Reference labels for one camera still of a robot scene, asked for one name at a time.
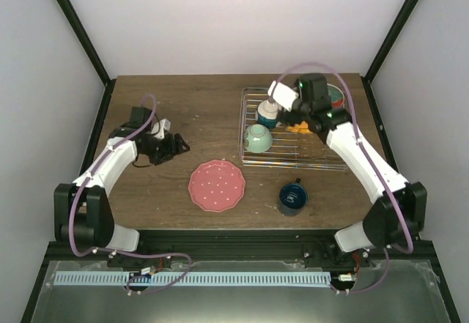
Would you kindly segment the orange polka dot plate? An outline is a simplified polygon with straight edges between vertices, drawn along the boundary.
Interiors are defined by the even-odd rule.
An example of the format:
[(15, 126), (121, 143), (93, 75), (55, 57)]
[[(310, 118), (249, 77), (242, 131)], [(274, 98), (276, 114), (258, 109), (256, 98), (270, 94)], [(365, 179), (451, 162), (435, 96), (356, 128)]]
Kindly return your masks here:
[(298, 134), (312, 134), (307, 122), (305, 121), (301, 122), (300, 124), (295, 124), (294, 126), (287, 126), (287, 131)]

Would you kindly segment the white bowl with blue rim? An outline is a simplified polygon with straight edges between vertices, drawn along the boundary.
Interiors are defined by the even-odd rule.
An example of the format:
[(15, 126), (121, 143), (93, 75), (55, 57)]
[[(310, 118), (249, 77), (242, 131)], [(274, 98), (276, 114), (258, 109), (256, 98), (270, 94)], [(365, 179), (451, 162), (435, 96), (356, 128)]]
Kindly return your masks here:
[(263, 100), (256, 109), (256, 121), (258, 124), (265, 126), (268, 129), (274, 129), (281, 126), (277, 120), (280, 107), (275, 102)]

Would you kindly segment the red and teal plate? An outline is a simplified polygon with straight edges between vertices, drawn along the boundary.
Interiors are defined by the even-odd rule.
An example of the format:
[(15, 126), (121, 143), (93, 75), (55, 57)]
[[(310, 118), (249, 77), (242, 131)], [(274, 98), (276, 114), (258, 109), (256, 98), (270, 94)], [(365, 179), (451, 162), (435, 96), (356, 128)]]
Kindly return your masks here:
[(333, 108), (343, 108), (345, 104), (345, 95), (343, 91), (331, 83), (327, 83), (328, 94)]

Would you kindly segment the wire dish rack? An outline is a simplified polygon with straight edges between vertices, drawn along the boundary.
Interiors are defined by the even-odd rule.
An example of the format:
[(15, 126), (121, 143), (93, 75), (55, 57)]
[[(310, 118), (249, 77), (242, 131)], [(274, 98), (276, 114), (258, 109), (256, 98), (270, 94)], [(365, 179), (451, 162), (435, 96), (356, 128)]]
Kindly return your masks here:
[(347, 164), (314, 134), (289, 131), (285, 126), (271, 130), (272, 146), (263, 153), (246, 149), (243, 135), (256, 124), (257, 106), (267, 99), (266, 88), (247, 87), (242, 90), (238, 133), (238, 152), (244, 166), (269, 168), (302, 168), (318, 171), (345, 171)]

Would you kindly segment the pink polka dot plate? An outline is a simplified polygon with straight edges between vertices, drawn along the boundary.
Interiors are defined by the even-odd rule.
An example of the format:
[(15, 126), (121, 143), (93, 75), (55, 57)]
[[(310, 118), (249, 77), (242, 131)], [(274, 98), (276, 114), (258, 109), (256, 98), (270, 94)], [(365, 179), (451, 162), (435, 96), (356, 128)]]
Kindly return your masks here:
[(243, 198), (245, 178), (233, 163), (211, 160), (192, 172), (188, 192), (191, 201), (205, 212), (224, 212)]

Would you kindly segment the light green ceramic bowl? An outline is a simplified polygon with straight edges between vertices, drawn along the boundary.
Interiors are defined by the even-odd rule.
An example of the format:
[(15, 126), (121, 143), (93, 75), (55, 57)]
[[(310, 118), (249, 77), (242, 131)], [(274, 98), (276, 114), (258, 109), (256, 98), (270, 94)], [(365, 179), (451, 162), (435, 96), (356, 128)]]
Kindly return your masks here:
[(264, 153), (273, 145), (271, 132), (261, 124), (248, 126), (243, 133), (243, 147), (247, 152)]

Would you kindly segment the dark blue mug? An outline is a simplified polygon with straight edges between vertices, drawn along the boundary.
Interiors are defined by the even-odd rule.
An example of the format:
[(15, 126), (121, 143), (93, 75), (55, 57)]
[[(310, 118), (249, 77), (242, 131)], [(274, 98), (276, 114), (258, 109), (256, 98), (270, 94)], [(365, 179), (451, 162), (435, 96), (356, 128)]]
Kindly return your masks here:
[(301, 184), (301, 178), (285, 184), (278, 193), (278, 210), (282, 215), (293, 217), (298, 215), (307, 205), (309, 195)]

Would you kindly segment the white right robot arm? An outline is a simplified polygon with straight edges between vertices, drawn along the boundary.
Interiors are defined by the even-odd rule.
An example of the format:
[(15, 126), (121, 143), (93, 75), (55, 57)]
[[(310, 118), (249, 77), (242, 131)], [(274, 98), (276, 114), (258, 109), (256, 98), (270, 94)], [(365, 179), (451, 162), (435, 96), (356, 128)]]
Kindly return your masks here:
[(301, 75), (293, 88), (277, 79), (268, 95), (280, 107), (278, 120), (290, 126), (306, 122), (346, 163), (372, 204), (363, 220), (335, 233), (335, 242), (325, 249), (328, 262), (343, 266), (361, 248), (392, 246), (412, 253), (413, 238), (424, 224), (427, 191), (391, 167), (365, 139), (354, 107), (333, 107), (327, 80), (320, 73)]

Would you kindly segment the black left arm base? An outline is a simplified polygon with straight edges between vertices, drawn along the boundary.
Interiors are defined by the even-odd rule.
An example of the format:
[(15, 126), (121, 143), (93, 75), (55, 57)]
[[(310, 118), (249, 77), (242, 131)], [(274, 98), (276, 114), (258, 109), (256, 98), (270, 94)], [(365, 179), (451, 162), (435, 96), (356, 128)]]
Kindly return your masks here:
[(156, 267), (158, 270), (168, 267), (171, 264), (171, 256), (155, 257), (153, 255), (141, 255), (138, 253), (125, 254), (118, 251), (108, 259), (109, 267), (121, 267), (127, 270), (140, 270), (145, 267)]

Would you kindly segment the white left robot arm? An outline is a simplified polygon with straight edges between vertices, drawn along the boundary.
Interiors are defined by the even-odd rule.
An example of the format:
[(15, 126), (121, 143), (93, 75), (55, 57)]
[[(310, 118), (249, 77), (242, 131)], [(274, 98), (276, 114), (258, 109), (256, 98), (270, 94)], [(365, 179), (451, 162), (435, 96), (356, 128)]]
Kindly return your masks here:
[(88, 246), (92, 250), (123, 250), (133, 267), (149, 261), (149, 248), (139, 242), (135, 229), (118, 225), (108, 197), (122, 172), (145, 155), (158, 166), (190, 150), (179, 133), (169, 132), (171, 122), (159, 120), (155, 111), (133, 107), (127, 122), (113, 130), (103, 151), (85, 172), (53, 193), (54, 235), (59, 242)]

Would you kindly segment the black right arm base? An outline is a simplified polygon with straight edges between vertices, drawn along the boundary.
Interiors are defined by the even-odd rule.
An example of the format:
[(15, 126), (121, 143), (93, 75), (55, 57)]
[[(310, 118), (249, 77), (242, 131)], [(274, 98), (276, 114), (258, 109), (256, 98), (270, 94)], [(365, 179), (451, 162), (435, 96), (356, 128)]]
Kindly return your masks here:
[(357, 253), (344, 253), (329, 240), (313, 238), (302, 244), (303, 258), (313, 267), (352, 268), (356, 270), (361, 265)]

